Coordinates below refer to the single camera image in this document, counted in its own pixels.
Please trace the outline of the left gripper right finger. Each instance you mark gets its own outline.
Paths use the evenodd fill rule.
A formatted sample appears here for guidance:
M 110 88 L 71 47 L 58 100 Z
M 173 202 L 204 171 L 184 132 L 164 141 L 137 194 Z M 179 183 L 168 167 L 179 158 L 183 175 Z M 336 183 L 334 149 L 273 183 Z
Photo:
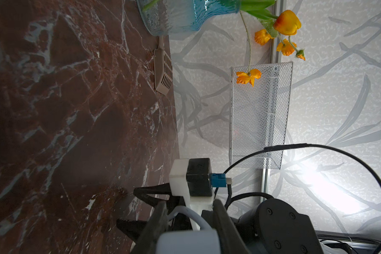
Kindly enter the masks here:
M 220 200 L 213 201 L 213 226 L 219 235 L 222 254 L 250 253 Z

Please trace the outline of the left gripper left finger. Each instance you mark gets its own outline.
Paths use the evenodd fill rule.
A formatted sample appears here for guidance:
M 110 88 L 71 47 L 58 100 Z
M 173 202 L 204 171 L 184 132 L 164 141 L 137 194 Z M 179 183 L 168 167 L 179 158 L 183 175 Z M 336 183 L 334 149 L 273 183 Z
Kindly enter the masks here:
M 161 201 L 154 209 L 131 254 L 155 254 L 159 237 L 168 229 L 168 209 Z

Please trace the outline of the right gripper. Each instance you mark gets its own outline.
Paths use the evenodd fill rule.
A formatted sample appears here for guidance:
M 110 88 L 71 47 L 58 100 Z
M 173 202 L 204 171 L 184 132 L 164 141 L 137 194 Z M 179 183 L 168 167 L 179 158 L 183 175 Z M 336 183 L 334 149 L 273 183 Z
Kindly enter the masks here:
M 152 207 L 156 207 L 158 203 L 165 201 L 167 208 L 175 208 L 179 205 L 181 199 L 172 194 L 169 183 L 150 187 L 138 187 L 133 190 L 133 194 L 135 197 Z M 163 200 L 152 195 L 168 195 L 169 199 Z M 213 200 L 203 197 L 202 202 L 194 202 L 188 207 L 198 213 L 213 228 Z M 141 220 L 116 220 L 116 227 L 135 243 L 139 241 L 145 242 L 146 240 L 150 241 L 149 235 L 143 235 L 147 224 L 148 221 Z M 173 231 L 197 231 L 200 230 L 200 226 L 186 215 L 178 213 L 171 221 L 171 229 Z

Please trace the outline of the grey white power strip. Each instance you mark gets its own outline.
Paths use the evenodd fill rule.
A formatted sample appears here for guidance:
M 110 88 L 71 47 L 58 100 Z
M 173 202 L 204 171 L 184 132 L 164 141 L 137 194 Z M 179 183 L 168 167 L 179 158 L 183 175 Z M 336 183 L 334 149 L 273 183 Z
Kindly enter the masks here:
M 220 254 L 216 230 L 173 231 L 162 234 L 156 245 L 157 254 Z

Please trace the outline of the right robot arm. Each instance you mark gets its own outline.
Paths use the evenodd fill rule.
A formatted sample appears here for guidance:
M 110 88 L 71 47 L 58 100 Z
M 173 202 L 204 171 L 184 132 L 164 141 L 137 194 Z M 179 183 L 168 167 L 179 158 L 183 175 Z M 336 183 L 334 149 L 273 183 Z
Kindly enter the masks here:
M 233 195 L 207 158 L 179 159 L 169 182 L 135 188 L 154 208 L 148 221 L 117 219 L 135 254 L 342 254 L 317 237 L 310 218 L 263 192 Z

